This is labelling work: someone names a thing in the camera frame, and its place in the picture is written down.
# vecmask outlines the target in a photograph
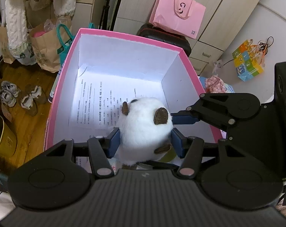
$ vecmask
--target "ribbed black surface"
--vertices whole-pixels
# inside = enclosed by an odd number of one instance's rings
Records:
[[[4,227],[284,227],[274,208],[231,211],[206,199],[195,182],[169,170],[120,170],[98,180],[86,197],[64,209],[32,212],[15,209]]]

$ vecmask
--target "pink floral cloth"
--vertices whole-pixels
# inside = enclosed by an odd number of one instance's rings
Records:
[[[206,93],[227,93],[223,80],[218,76],[211,76],[205,80]]]

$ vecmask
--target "gray sneaker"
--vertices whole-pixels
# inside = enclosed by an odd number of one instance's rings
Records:
[[[12,93],[12,95],[16,98],[18,97],[18,94],[20,92],[20,89],[18,88],[18,86],[9,81],[2,81],[1,88]]]
[[[13,107],[16,104],[16,98],[5,89],[0,89],[0,100],[9,107]]]

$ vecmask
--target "teal bag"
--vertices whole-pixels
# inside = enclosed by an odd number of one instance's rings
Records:
[[[63,28],[65,29],[67,35],[69,36],[69,39],[68,39],[68,41],[67,41],[66,43],[64,43],[64,42],[62,41],[62,38],[61,38],[61,36],[60,36],[60,28],[61,28],[61,27],[63,27]],[[60,44],[61,44],[61,47],[57,49],[57,54],[59,54],[60,64],[61,64],[61,66],[62,66],[63,63],[64,63],[64,61],[65,61],[65,59],[66,59],[66,56],[67,56],[67,54],[68,54],[68,51],[69,51],[69,49],[70,49],[70,47],[71,47],[71,45],[72,45],[72,41],[75,39],[75,36],[73,36],[73,35],[71,34],[71,32],[69,31],[69,29],[67,28],[66,25],[64,25],[64,24],[59,24],[59,25],[57,26],[57,37],[58,37],[59,42],[60,42]]]

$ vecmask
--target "brown ear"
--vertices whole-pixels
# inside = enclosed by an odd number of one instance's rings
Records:
[[[154,151],[154,153],[155,153],[155,154],[163,154],[163,153],[166,153],[166,152],[168,152],[168,151],[170,150],[170,146],[171,146],[170,143],[165,144],[165,145],[163,145],[162,147],[157,148],[157,149]]]
[[[127,102],[123,102],[122,104],[122,113],[127,116],[128,115],[128,105]]]
[[[154,124],[155,125],[161,125],[161,124],[167,124],[168,121],[168,112],[166,108],[160,107],[154,117]]]

